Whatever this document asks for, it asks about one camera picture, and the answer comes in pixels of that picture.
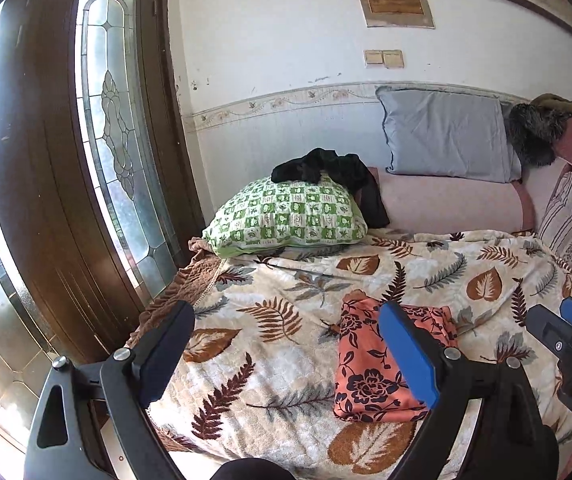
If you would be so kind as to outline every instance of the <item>light switch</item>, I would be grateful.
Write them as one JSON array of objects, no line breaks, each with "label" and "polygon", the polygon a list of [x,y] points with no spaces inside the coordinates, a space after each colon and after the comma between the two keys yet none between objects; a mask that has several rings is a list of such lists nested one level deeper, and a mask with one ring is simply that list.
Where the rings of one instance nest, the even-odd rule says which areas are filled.
[{"label": "light switch", "polygon": [[384,50],[383,54],[386,68],[403,68],[403,55],[401,50]]},{"label": "light switch", "polygon": [[367,65],[384,64],[384,54],[381,50],[364,50],[364,59]]}]

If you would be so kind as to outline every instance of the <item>brown ruffled fabric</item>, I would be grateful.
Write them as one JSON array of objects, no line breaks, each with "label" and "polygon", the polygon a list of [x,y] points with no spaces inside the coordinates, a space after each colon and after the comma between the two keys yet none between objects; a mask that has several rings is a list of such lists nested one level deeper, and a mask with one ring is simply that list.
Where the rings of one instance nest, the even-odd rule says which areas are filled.
[{"label": "brown ruffled fabric", "polygon": [[195,304],[214,278],[221,259],[211,252],[210,245],[201,238],[192,238],[188,248],[196,254],[188,266],[179,269],[173,282],[139,314],[139,327],[130,334],[127,347],[132,348],[146,332],[159,326],[177,301]]}]

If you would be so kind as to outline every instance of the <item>brown wooden door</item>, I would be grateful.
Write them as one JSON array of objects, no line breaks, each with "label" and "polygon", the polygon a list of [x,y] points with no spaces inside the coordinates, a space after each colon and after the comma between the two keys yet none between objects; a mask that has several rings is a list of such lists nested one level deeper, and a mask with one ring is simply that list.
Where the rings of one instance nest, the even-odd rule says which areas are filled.
[{"label": "brown wooden door", "polygon": [[[138,106],[149,137],[149,154],[141,158],[149,156],[159,176],[157,191],[168,212],[164,233],[174,232],[178,241],[169,252],[175,264],[184,264],[186,241],[203,219],[163,52],[162,0],[136,1]],[[79,361],[93,362],[125,342],[144,305],[104,221],[86,160],[76,91],[78,3],[7,0],[3,6],[0,224],[26,286],[63,345]],[[105,92],[99,97],[109,101]],[[126,177],[136,176],[128,171]],[[157,249],[150,250],[154,256]]]}]

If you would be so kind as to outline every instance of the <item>door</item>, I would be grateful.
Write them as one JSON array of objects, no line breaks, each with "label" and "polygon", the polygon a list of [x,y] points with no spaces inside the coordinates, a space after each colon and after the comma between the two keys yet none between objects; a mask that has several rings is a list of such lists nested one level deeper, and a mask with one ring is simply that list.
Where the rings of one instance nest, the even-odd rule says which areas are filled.
[{"label": "door", "polygon": [[162,0],[6,0],[0,225],[80,362],[122,346],[203,228]]}]

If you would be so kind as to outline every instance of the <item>green checkered pillow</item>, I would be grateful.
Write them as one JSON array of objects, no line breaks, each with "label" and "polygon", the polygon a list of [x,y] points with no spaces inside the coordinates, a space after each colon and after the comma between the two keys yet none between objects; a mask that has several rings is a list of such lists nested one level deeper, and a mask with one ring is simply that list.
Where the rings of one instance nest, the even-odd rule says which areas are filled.
[{"label": "green checkered pillow", "polygon": [[221,206],[203,237],[229,258],[282,246],[354,244],[367,230],[348,190],[322,173],[319,184],[248,184]]}]

